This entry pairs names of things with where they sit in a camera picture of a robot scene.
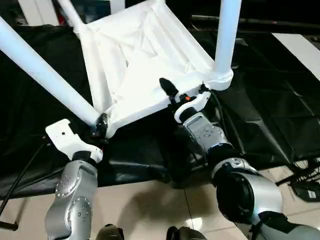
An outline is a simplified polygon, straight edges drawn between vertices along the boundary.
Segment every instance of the white pipe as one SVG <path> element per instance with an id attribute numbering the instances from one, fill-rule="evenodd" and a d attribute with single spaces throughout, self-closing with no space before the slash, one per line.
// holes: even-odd
<path id="1" fill-rule="evenodd" d="M 90 126 L 99 113 L 0 17 L 0 50 Z"/>
<path id="2" fill-rule="evenodd" d="M 68 17 L 69 21 L 71 22 L 74 31 L 77 32 L 78 28 L 84 24 L 84 22 L 79 17 L 75 7 L 72 5 L 70 0 L 58 0 L 61 8 L 63 9 L 64 13 Z"/>
<path id="3" fill-rule="evenodd" d="M 241 0 L 221 0 L 214 72 L 222 78 L 231 72 L 240 9 Z"/>

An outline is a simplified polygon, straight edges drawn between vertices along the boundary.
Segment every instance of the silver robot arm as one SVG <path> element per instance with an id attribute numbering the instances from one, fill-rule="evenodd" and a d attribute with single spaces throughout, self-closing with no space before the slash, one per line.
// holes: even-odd
<path id="1" fill-rule="evenodd" d="M 56 148 L 71 160 L 55 189 L 55 199 L 45 217 L 49 240 L 88 240 L 92 204 L 98 186 L 95 165 L 103 158 L 96 146 L 83 142 L 63 119 L 45 130 Z"/>
<path id="2" fill-rule="evenodd" d="M 180 97 L 166 79 L 160 84 L 169 96 L 174 119 L 182 123 L 203 151 L 212 169 L 212 183 L 221 213 L 249 240 L 319 240 L 316 228 L 290 223 L 283 214 L 283 198 L 276 184 L 254 169 L 228 142 L 224 131 L 212 124 L 201 112 L 210 91 L 200 86 L 196 97 Z"/>

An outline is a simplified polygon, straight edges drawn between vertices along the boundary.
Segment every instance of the floor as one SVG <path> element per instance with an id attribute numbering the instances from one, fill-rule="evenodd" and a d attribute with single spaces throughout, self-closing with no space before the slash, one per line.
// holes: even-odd
<path id="1" fill-rule="evenodd" d="M 285 167 L 261 173 L 272 181 L 291 174 Z M 303 202 L 285 184 L 279 188 L 289 221 L 320 229 L 320 203 Z M 19 229 L 0 230 L 0 240 L 47 239 L 44 219 L 53 200 L 53 194 L 10 200 L 0 220 L 17 220 Z M 246 239 L 220 214 L 216 190 L 209 184 L 185 190 L 175 190 L 156 181 L 102 187 L 97 190 L 93 204 L 92 240 L 109 223 L 123 228 L 126 240 L 164 240 L 167 229 L 173 225 L 199 230 L 208 240 Z"/>

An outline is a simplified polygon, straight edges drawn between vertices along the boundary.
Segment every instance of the black cable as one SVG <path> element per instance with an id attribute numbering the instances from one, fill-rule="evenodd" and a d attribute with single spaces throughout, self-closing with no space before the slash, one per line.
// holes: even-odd
<path id="1" fill-rule="evenodd" d="M 15 190 L 16 186 L 18 185 L 18 183 L 20 182 L 21 178 L 24 176 L 24 174 L 26 173 L 27 169 L 29 168 L 29 166 L 31 165 L 31 163 L 34 161 L 34 159 L 36 158 L 36 156 L 38 155 L 38 153 L 40 152 L 40 150 L 43 148 L 45 144 L 42 144 L 37 151 L 34 153 L 34 155 L 32 156 L 32 158 L 28 161 L 28 163 L 25 165 L 24 169 L 20 172 L 20 174 L 18 175 L 18 177 L 15 179 L 15 181 L 13 182 L 11 188 L 9 189 L 9 191 L 7 192 L 6 196 L 3 199 L 3 202 L 1 203 L 0 206 L 0 215 L 2 214 L 2 212 L 4 211 L 10 196 L 12 195 L 13 191 Z"/>
<path id="2" fill-rule="evenodd" d="M 210 98 L 213 97 L 215 102 L 216 102 L 216 104 L 218 105 L 218 110 L 219 110 L 219 113 L 220 113 L 220 120 L 221 120 L 221 127 L 222 127 L 222 129 L 224 131 L 225 136 L 228 137 L 228 132 L 227 132 L 227 128 L 226 128 L 224 113 L 223 113 L 220 101 L 219 101 L 217 95 L 215 94 L 215 92 L 213 90 L 210 90 L 210 93 L 211 93 Z"/>
<path id="3" fill-rule="evenodd" d="M 56 175 L 58 173 L 61 173 L 64 169 L 65 169 L 65 167 L 60 167 L 57 170 L 55 170 L 54 172 L 52 172 L 52 173 L 49 173 L 49 174 L 44 175 L 44 176 L 41 176 L 41 177 L 39 177 L 39 178 L 37 178 L 37 179 L 35 179 L 33 181 L 29 181 L 29 182 L 27 182 L 25 184 L 19 185 L 19 186 L 16 187 L 16 191 L 20 191 L 21 189 L 27 188 L 27 187 L 29 187 L 29 186 L 31 186 L 33 184 L 37 184 L 37 183 L 41 182 L 42 180 L 46 180 L 48 178 L 51 178 L 52 176 L 54 176 L 54 175 Z"/>

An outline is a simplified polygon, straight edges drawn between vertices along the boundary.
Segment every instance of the black fabric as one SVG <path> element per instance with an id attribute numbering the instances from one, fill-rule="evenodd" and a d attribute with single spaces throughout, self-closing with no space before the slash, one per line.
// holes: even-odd
<path id="1" fill-rule="evenodd" d="M 66 27 L 19 27 L 18 33 L 89 103 L 92 103 L 80 41 Z M 215 35 L 193 32 L 214 57 Z M 239 35 L 230 88 L 216 92 L 229 140 L 257 169 L 292 164 L 320 155 L 319 81 L 271 34 Z M 67 118 L 82 136 L 86 125 L 0 53 L 2 89 L 0 197 L 44 142 L 14 197 L 54 192 L 68 162 L 45 136 L 45 127 Z M 204 113 L 216 121 L 215 105 Z M 184 184 L 204 176 L 206 163 L 191 152 L 181 129 L 165 109 L 117 131 L 97 165 L 99 186 L 159 180 Z"/>

